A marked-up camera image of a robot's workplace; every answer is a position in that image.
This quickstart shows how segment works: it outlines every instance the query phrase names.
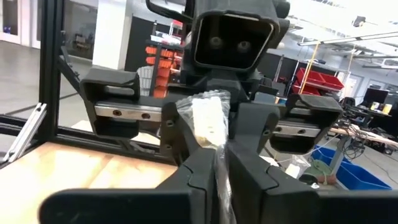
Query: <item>black panel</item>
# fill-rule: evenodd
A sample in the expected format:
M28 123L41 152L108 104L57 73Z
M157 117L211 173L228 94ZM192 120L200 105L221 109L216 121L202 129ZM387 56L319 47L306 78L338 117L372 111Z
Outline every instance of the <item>black panel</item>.
M279 55L265 53L257 69L266 77L274 79L279 64L279 59L280 59ZM290 80L296 68L296 64L297 64L296 60L285 57L282 66L280 68L279 77L281 78L284 77Z
M154 21L147 21L135 16L132 18L126 64L124 66L125 71L136 72L138 68L147 65L147 54L145 52L147 44L145 41L150 39L153 26ZM168 34L170 26L157 24L156 30Z

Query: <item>ceiling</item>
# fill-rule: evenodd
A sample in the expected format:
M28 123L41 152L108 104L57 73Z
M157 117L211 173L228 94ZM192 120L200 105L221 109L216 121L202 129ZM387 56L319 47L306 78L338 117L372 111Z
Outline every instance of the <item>ceiling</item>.
M394 24L394 21L398 21L398 18L391 20L392 17L388 16L388 13L381 18L377 17L375 16L376 12L369 12L368 6L378 6L374 6L370 2L369 4L361 2L362 4L359 4L357 0L334 0L333 2L326 0L291 0L288 18L292 24L292 29L289 33L297 42L301 42L303 40L331 40L398 31L398 24ZM308 8L312 9L312 13L308 13L306 10ZM360 26L354 26L353 21L358 16L364 17L365 22L362 22ZM398 38L326 44L321 45L320 48L330 49L331 54L343 57L351 56L351 54L398 55ZM380 62L386 61L366 60L366 62L379 65ZM388 64L398 65L398 60L389 60Z

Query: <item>aluminum frame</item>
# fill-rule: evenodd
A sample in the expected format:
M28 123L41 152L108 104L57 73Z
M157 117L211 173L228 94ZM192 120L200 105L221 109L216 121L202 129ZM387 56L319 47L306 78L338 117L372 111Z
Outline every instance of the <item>aluminum frame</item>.
M94 133L58 125L61 73L65 70L66 63L60 63L62 55L62 30L63 30L64 1L43 0L42 9L42 41L40 46L40 80L39 80L39 102L47 105L47 114L42 124L34 135L34 142L25 153L45 142L55 142L74 147L82 147L94 151L100 151L121 156L136 157L150 161L173 164L172 158L162 157L158 154L149 154L134 150L128 141L116 141L101 139ZM65 76L74 75L63 72ZM8 115L0 115L0 134L17 136L26 123L26 119L16 118ZM144 149L159 150L159 146L134 142Z

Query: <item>wooden tabletop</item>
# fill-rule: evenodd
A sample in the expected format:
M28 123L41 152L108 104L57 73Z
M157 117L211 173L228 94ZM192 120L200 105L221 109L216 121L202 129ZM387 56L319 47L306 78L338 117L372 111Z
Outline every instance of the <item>wooden tabletop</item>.
M43 200L70 188L150 189L177 168L45 143L0 170L0 223L38 224Z
M357 125L353 125L354 128L356 128L357 130L363 132L364 134L366 134L366 139L367 140L371 140L371 141L377 141L377 142L381 142L384 144L388 144L391 146L397 146L398 147L398 142L395 142L393 140L390 140L388 138L384 138L378 134L374 134L372 132L369 131L362 131L359 129L359 127L357 127ZM345 130L343 128L331 128L330 129L331 132L336 133L336 134L344 134L344 135L350 135L350 136L355 136L355 133L350 131L350 130Z

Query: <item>workbench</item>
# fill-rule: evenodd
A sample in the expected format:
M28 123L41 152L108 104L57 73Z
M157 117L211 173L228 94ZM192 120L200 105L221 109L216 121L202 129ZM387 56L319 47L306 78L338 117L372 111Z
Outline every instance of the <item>workbench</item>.
M87 121L74 128L91 129ZM159 141L146 134L137 140ZM166 164L48 142L0 170L0 223L38 224L41 203L60 190L151 189L176 170Z
M352 125L352 126L353 126L353 128L364 133L364 136L366 137L367 140L376 141L376 142L380 142L380 143L384 143L384 144L392 145L392 146L398 146L398 142L384 138L378 134L374 134L369 131L362 131L359 129L359 127L357 125ZM330 132L342 135L341 140L337 144L335 155L333 156L333 158L330 162L332 174L336 174L337 170L340 168L340 165L344 159L344 153L343 153L344 150L343 149L346 146L349 146L353 137L355 137L356 135L354 132L350 131L349 129L343 129L343 128L331 128Z

